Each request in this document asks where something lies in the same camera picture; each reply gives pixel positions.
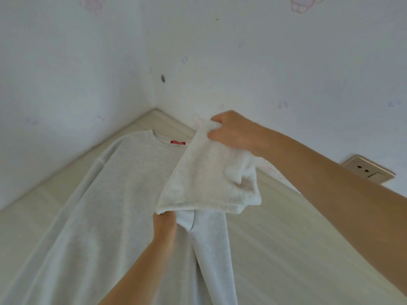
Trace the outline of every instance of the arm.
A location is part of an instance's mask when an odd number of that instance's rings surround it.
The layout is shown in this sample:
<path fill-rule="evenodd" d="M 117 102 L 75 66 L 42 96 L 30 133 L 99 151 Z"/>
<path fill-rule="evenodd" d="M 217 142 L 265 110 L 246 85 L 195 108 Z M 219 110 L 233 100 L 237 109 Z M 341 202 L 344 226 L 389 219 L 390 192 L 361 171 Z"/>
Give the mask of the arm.
<path fill-rule="evenodd" d="M 267 159 L 407 296 L 407 198 L 234 111 L 212 120 L 223 126 L 209 138 Z"/>
<path fill-rule="evenodd" d="M 99 305 L 150 304 L 174 248 L 175 212 L 153 215 L 154 239 Z"/>

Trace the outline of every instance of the red clothing label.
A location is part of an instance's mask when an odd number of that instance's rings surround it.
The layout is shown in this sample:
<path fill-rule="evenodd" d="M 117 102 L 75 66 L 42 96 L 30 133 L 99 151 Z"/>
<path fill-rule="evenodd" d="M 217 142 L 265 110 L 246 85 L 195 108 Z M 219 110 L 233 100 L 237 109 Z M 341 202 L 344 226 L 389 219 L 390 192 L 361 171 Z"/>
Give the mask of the red clothing label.
<path fill-rule="evenodd" d="M 170 143 L 175 143 L 175 144 L 186 144 L 185 142 L 179 142 L 179 141 L 175 141 L 175 140 L 172 140 Z"/>

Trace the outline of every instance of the pink cartoon character print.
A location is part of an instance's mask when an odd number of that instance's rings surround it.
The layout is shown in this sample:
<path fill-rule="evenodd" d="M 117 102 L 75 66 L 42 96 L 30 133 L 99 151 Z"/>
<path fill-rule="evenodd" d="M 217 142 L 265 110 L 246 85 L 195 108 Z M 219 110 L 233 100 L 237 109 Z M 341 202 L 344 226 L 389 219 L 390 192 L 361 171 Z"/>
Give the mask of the pink cartoon character print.
<path fill-rule="evenodd" d="M 304 14 L 313 7 L 314 4 L 323 2 L 323 0 L 291 0 L 291 10 L 298 14 Z"/>
<path fill-rule="evenodd" d="M 80 4 L 93 15 L 99 15 L 102 12 L 104 0 L 80 0 Z"/>

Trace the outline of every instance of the switch plate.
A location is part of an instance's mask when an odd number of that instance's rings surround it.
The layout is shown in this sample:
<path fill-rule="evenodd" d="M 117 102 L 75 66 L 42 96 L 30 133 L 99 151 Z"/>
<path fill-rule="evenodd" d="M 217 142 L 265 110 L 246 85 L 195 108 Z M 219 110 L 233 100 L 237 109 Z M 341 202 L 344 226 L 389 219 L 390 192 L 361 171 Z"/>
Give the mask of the switch plate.
<path fill-rule="evenodd" d="M 369 179 L 377 184 L 383 184 L 396 177 L 396 174 L 393 171 L 386 169 L 361 155 L 352 156 L 345 161 L 342 166 L 358 176 Z"/>

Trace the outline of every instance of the crew neckline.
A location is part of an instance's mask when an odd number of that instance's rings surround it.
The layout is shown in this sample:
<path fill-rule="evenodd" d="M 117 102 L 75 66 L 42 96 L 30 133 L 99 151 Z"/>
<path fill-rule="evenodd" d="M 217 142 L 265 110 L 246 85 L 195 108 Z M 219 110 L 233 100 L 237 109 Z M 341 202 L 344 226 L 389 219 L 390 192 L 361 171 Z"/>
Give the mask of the crew neckline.
<path fill-rule="evenodd" d="M 190 139 L 188 139 L 186 141 L 185 145 L 184 144 L 175 144 L 175 143 L 171 144 L 170 142 L 173 141 L 174 139 L 163 136 L 163 135 L 157 133 L 153 129 L 148 130 L 147 134 L 148 134 L 148 136 L 150 137 L 151 141 L 154 144 L 156 144 L 156 145 L 158 145 L 158 146 L 160 146 L 162 148 L 168 149 L 168 150 L 175 150 L 175 151 L 177 151 L 177 150 L 185 150 L 189 146 L 189 144 L 191 142 Z"/>

